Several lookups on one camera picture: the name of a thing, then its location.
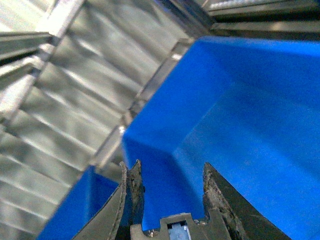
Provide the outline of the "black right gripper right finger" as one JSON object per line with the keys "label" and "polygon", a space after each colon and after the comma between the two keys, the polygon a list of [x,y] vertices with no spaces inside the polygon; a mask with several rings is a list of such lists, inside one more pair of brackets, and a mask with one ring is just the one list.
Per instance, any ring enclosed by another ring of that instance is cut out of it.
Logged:
{"label": "black right gripper right finger", "polygon": [[259,213],[209,162],[203,167],[203,207],[219,211],[232,240],[289,240]]}

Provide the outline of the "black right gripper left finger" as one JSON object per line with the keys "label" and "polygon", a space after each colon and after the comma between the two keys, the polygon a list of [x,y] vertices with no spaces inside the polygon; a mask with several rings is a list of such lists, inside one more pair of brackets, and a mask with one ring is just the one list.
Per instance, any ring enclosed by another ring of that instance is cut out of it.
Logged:
{"label": "black right gripper left finger", "polygon": [[142,223],[145,187],[141,161],[131,169],[124,162],[120,166],[120,184],[74,240],[126,240],[130,239],[130,226]]}

